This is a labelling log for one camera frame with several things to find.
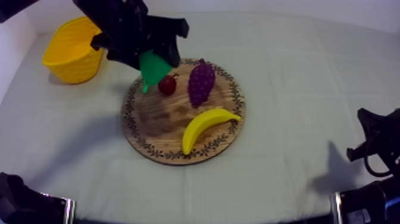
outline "grapes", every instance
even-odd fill
[[[208,100],[215,83],[215,71],[211,65],[200,59],[200,65],[196,66],[190,74],[187,92],[193,108],[199,107]]]

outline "banana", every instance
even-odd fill
[[[185,155],[190,154],[197,138],[205,130],[214,125],[225,123],[229,120],[240,121],[240,116],[232,114],[225,109],[212,109],[195,117],[187,126],[182,139],[182,150]]]

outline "white table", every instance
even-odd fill
[[[29,51],[0,106],[0,171],[77,200],[80,218],[121,223],[270,223],[327,213],[328,195],[374,179],[347,147],[364,140],[357,110],[400,106],[400,41],[361,27],[261,14],[182,14],[182,57],[224,67],[247,116],[220,156],[188,167],[143,158],[120,130],[139,72],[104,60],[63,85]],[[372,166],[384,170],[374,158]]]

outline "apple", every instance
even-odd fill
[[[160,92],[162,92],[166,96],[174,94],[176,90],[176,80],[174,78],[175,76],[176,74],[173,76],[166,75],[162,79],[162,81],[158,83],[158,90],[160,90]]]

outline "yellow basket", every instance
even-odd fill
[[[87,17],[77,18],[62,25],[54,34],[43,56],[47,66],[61,81],[85,82],[99,69],[103,50],[95,51],[90,42],[101,33]]]

